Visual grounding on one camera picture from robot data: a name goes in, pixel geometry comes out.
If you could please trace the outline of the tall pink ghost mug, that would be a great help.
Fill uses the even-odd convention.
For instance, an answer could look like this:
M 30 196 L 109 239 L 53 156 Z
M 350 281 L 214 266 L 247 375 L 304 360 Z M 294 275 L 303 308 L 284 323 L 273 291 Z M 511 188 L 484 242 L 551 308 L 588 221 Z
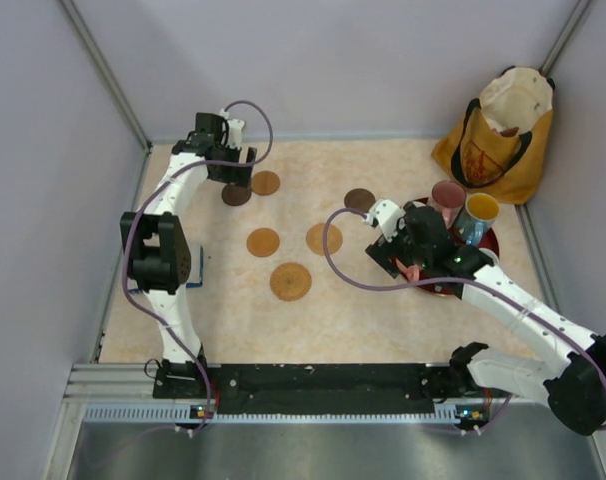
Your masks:
M 465 201 L 466 191 L 462 186 L 454 181 L 443 180 L 433 186 L 427 205 L 438 211 L 445 226 L 451 228 Z

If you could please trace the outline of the dark walnut coaster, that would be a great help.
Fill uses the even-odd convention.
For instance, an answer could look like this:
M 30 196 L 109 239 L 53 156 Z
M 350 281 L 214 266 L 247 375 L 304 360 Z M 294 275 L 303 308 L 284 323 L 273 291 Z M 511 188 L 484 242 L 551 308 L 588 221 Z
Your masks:
M 252 196 L 250 187 L 239 187 L 235 185 L 226 185 L 221 192 L 222 201 L 232 207 L 237 207 L 247 203 Z
M 344 196 L 344 206 L 367 213 L 375 204 L 374 194 L 364 188 L 354 188 L 348 191 Z

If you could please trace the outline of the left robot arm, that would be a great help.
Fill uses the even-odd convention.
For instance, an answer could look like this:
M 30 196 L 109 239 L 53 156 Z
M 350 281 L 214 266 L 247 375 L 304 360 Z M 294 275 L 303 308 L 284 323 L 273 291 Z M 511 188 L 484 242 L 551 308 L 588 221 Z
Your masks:
M 188 396 L 209 387 L 202 343 L 194 331 L 187 303 L 192 265 L 202 265 L 203 249 L 190 249 L 180 217 L 197 189 L 207 180 L 249 190 L 257 150 L 241 159 L 245 122 L 222 109 L 195 115 L 194 129 L 177 142 L 168 167 L 150 197 L 137 212 L 120 220 L 126 282 L 136 283 L 159 322 L 163 360 L 156 382 L 169 379 Z

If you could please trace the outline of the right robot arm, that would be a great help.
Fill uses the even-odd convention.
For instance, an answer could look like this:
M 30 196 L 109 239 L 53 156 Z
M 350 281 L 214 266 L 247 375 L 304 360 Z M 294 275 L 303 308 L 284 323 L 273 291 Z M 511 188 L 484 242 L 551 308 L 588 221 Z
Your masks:
M 486 312 L 536 355 L 517 357 L 483 344 L 461 347 L 449 372 L 457 393 L 496 388 L 549 407 L 580 435 L 606 430 L 606 333 L 570 321 L 519 287 L 478 247 L 456 241 L 430 206 L 381 199 L 365 221 L 381 231 L 366 252 L 391 277 L 402 265 L 419 267 L 424 284 L 435 283 Z

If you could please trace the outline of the light wood coaster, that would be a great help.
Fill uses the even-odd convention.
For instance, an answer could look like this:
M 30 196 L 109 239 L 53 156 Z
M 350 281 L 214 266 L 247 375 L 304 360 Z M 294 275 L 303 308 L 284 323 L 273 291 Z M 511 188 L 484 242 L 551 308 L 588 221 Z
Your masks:
M 251 187 L 256 195 L 268 196 L 280 188 L 280 177 L 273 171 L 261 171 L 252 177 Z
M 280 246 L 280 237 L 270 228 L 259 228 L 252 231 L 246 240 L 246 247 L 250 254 L 259 258 L 273 255 Z

